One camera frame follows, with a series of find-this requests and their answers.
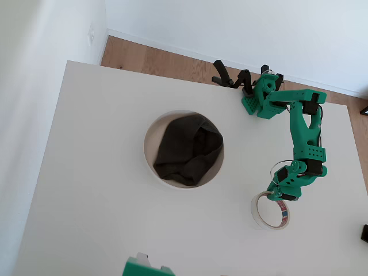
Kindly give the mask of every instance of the white wall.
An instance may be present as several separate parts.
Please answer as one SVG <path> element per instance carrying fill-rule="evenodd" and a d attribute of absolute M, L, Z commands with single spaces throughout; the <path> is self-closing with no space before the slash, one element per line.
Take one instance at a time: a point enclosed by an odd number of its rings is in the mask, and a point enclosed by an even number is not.
<path fill-rule="evenodd" d="M 106 12 L 118 37 L 368 96 L 367 0 L 106 0 Z"/>
<path fill-rule="evenodd" d="M 17 259 L 66 61 L 99 62 L 105 1 L 2 1 L 0 26 L 0 275 L 6 276 Z"/>

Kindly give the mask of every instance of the wooden floor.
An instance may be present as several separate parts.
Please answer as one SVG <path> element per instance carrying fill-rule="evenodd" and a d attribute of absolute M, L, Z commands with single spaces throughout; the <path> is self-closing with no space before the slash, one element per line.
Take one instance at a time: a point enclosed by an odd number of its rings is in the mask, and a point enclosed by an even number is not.
<path fill-rule="evenodd" d="M 101 65 L 210 85 L 212 84 L 212 76 L 218 76 L 212 63 L 158 50 L 112 36 L 109 36 Z M 237 79 L 240 70 L 229 67 L 227 69 L 230 77 L 233 80 Z M 252 79 L 257 79 L 258 77 L 259 74 L 252 73 Z M 327 93 L 327 102 L 347 106 L 364 180 L 368 190 L 368 116 L 359 114 L 363 108 L 368 106 L 368 100 L 289 81 L 285 81 L 281 87 L 281 90 L 296 89 L 323 91 Z"/>

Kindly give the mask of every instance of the masking tape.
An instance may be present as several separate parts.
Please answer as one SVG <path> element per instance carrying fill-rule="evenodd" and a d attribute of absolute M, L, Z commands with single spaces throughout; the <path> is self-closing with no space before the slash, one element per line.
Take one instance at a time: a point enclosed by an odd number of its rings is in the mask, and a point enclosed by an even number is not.
<path fill-rule="evenodd" d="M 258 201 L 261 197 L 267 196 L 269 194 L 272 194 L 272 192 L 271 191 L 264 191 L 264 192 L 256 195 L 253 198 L 252 203 L 251 203 L 251 212 L 252 212 L 253 219 L 255 220 L 255 222 L 262 229 L 265 229 L 265 230 L 282 230 L 289 224 L 289 221 L 290 221 L 289 208 L 283 200 L 276 201 L 276 203 L 278 204 L 278 206 L 280 207 L 281 212 L 282 212 L 282 221 L 281 221 L 281 224 L 279 226 L 272 226 L 272 225 L 266 223 L 260 217 L 260 214 L 259 214 L 259 211 L 258 211 Z"/>

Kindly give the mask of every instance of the baseboard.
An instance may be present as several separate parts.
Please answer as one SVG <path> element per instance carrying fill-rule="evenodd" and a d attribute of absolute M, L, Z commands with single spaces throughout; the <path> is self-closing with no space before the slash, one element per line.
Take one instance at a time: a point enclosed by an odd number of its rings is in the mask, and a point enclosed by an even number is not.
<path fill-rule="evenodd" d="M 102 43 L 102 46 L 101 46 L 101 50 L 99 52 L 99 55 L 98 55 L 98 60 L 96 62 L 97 65 L 101 65 L 101 62 L 102 62 L 102 58 L 104 56 L 104 53 L 105 53 L 105 48 L 106 48 L 106 45 L 108 43 L 108 39 L 109 39 L 109 29 L 106 29 L 106 32 L 105 34 L 103 35 L 103 43 Z"/>
<path fill-rule="evenodd" d="M 222 59 L 221 57 L 206 56 L 206 55 L 203 55 L 201 53 L 196 53 L 196 52 L 193 52 L 193 51 L 188 50 L 188 49 L 177 48 L 177 47 L 171 46 L 171 45 L 165 45 L 165 44 L 160 43 L 158 41 L 128 35 L 126 33 L 121 33 L 121 32 L 118 32 L 116 30 L 108 29 L 108 32 L 109 32 L 110 36 L 114 36 L 114 37 L 117 37 L 119 39 L 128 40 L 128 41 L 131 41 L 131 42 L 134 42 L 134 43 L 146 45 L 146 46 L 149 46 L 149 47 L 152 47 L 152 48 L 164 50 L 164 51 L 171 52 L 171 53 L 177 53 L 179 55 L 188 56 L 188 57 L 193 58 L 193 59 L 200 59 L 200 60 L 203 60 L 205 62 L 211 62 L 211 63 L 213 63 L 217 59 L 221 59 L 223 61 L 223 63 L 228 67 L 241 69 L 241 70 L 248 69 L 249 71 L 254 72 L 254 73 L 259 73 L 259 71 L 260 71 L 260 68 L 257 68 L 257 67 L 254 67 L 254 66 L 249 66 L 249 65 L 241 64 L 241 63 L 237 63 L 237 62 L 232 62 L 232 61 L 229 61 L 229 60 Z M 341 94 L 345 94 L 345 95 L 349 95 L 349 96 L 353 96 L 353 97 L 368 99 L 367 94 L 357 92 L 357 91 L 351 91 L 351 90 L 347 90 L 347 89 L 343 89 L 343 88 L 339 88 L 339 87 L 335 87 L 335 86 L 331 86 L 331 85 L 325 85 L 323 83 L 314 82 L 312 80 L 309 81 L 307 79 L 301 79 L 301 78 L 298 78 L 296 76 L 284 75 L 283 78 L 287 81 L 300 83 L 302 85 L 313 86 L 313 87 L 326 89 L 326 90 L 329 90 L 329 91 L 334 91 L 334 92 L 337 92 L 337 93 L 341 93 Z"/>

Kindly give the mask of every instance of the black object on floor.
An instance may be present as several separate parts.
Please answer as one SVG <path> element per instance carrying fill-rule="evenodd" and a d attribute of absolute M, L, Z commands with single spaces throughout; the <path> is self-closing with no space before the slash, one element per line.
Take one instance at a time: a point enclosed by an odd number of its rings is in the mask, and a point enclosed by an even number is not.
<path fill-rule="evenodd" d="M 364 225 L 363 233 L 362 233 L 362 240 L 368 243 L 368 225 Z"/>
<path fill-rule="evenodd" d="M 167 126 L 154 168 L 162 179 L 195 186 L 213 166 L 223 145 L 223 136 L 206 117 L 182 117 Z"/>

